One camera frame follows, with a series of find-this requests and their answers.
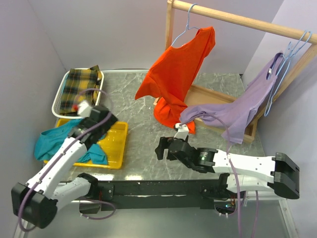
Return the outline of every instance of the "white basket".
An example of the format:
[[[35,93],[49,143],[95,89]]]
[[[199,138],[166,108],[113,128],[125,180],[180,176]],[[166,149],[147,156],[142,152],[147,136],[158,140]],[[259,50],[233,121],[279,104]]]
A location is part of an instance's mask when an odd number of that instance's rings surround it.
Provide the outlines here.
[[[61,95],[63,93],[64,87],[65,87],[65,82],[66,82],[66,78],[69,74],[69,71],[64,75],[63,80],[61,81],[57,94],[55,96],[53,105],[52,105],[52,113],[54,114],[55,117],[58,118],[64,118],[64,119],[80,119],[81,117],[79,116],[63,116],[59,114],[59,109],[60,109],[60,101],[61,101]],[[100,89],[103,88],[103,83],[104,83],[104,73],[101,72],[102,78],[101,78],[101,83],[100,83]],[[95,105],[99,105],[101,99],[101,92],[98,93],[97,96],[97,100],[96,100],[96,104]]]

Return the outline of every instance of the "clothing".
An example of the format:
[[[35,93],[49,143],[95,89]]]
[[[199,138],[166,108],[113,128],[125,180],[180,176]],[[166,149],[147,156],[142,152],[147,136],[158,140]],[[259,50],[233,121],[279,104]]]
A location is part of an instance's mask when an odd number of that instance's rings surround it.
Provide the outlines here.
[[[100,77],[100,70],[98,65],[90,69],[71,69],[65,80],[63,92],[60,102],[60,114],[76,113],[73,108],[75,97],[84,89],[99,88],[98,77]],[[80,96],[78,101],[87,100],[94,103],[97,99],[97,92],[87,92],[85,95]]]
[[[230,142],[241,144],[245,128],[256,115],[259,106],[263,103],[276,82],[276,71],[282,60],[282,53],[277,53],[248,85],[244,94],[233,103],[190,106],[181,113],[180,121],[186,122],[190,118],[200,117],[206,125],[222,127],[222,124],[218,120],[207,115],[202,115],[204,113],[212,114],[228,126]],[[222,137],[228,140],[226,132],[222,134]]]
[[[70,120],[62,126],[42,132],[35,145],[35,158],[37,160],[50,160],[60,149],[70,130],[78,125],[81,120]],[[106,154],[97,144],[93,144],[77,162],[86,163],[89,160],[92,160],[93,164],[108,164]]]
[[[135,99],[150,95],[161,97],[154,108],[154,117],[173,128],[179,122],[187,91],[192,85],[204,58],[215,46],[212,27],[198,30],[194,39],[180,48],[170,46],[150,68]],[[191,133],[195,124],[188,124]]]

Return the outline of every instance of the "marble tabletop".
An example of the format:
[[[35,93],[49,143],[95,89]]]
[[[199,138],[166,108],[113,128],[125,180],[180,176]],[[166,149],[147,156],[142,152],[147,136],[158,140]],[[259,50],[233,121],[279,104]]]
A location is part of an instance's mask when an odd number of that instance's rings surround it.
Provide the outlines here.
[[[129,125],[123,165],[120,170],[72,167],[64,180],[73,180],[80,173],[88,173],[99,180],[176,180],[176,179],[217,179],[218,174],[201,174],[185,167],[179,161],[157,160],[154,149],[161,136],[173,136],[175,131],[161,125],[153,116],[153,101],[150,96],[134,100],[135,93],[145,77],[144,72],[104,72],[103,89],[110,93],[115,108],[112,112],[120,121]],[[243,85],[238,74],[199,73],[194,84],[239,97]],[[109,105],[108,99],[101,102]],[[197,125],[196,134],[189,135],[191,146],[225,150],[226,141],[219,133]],[[231,153],[264,156],[259,139],[253,143],[236,144]]]

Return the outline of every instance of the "wooden clothes rack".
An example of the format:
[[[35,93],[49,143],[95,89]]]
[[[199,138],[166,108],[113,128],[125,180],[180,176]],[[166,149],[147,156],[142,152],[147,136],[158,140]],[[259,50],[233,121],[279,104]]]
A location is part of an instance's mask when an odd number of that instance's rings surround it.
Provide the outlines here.
[[[183,2],[179,0],[168,0],[167,1],[167,13],[166,13],[166,30],[165,30],[165,49],[171,46],[172,44],[172,34],[173,34],[173,26],[174,26],[174,12],[175,9],[188,11],[192,6],[191,3]],[[265,21],[260,21],[248,17],[243,17],[223,11],[214,10],[211,8],[195,5],[190,11],[193,14],[198,14],[201,16],[206,16],[210,18],[214,18],[221,21],[230,22],[233,24],[253,28],[256,30],[269,32],[275,35],[280,35],[284,37],[289,37],[295,40],[299,40],[304,34],[303,30],[298,30],[295,28],[290,28],[286,26],[276,25],[272,23],[268,23]],[[309,37],[309,33],[306,33],[302,38],[302,41],[306,41]],[[273,98],[273,102],[285,91],[285,89],[293,82],[293,80],[301,73],[301,71],[309,64],[309,62],[317,55],[317,34],[312,34],[310,39],[308,40],[312,45],[305,51],[302,57],[297,61],[294,67],[288,72],[285,76],[283,82],[280,85],[276,95]],[[195,94],[195,101],[193,102],[190,98],[190,94]],[[228,103],[233,102],[235,98],[228,96],[226,94],[222,94],[220,92],[215,92],[210,89],[205,89],[200,86],[192,85],[185,99],[185,103],[190,105],[197,105],[202,103]],[[258,113],[255,115],[253,120],[250,122],[249,126],[245,131],[244,141],[252,142],[255,138],[255,132],[257,127],[257,122],[260,117],[263,116],[265,112],[265,105],[267,101],[264,101],[262,105],[258,109]],[[195,119],[196,122],[206,126],[201,119]],[[216,131],[224,131],[221,128],[206,126]]]

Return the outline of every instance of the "wooden base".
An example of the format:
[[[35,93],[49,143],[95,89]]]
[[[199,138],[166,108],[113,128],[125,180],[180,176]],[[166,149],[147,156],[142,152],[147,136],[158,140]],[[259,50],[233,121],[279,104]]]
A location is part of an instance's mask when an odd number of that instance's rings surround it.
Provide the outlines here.
[[[156,98],[154,101],[154,105],[157,104],[159,98]],[[224,104],[224,103],[232,103],[236,100],[235,97],[229,96],[224,93],[216,92],[211,89],[207,89],[201,86],[192,85],[188,90],[188,93],[185,98],[185,104],[187,106],[194,106],[199,104],[206,103],[215,103],[215,104]],[[199,125],[202,125],[206,128],[209,128],[213,131],[217,131],[223,133],[225,130],[223,128],[208,126],[203,123],[200,118],[196,118],[195,122]],[[257,130],[258,120],[253,120],[246,128],[244,132],[243,141],[247,143],[251,143],[254,141],[256,130]]]

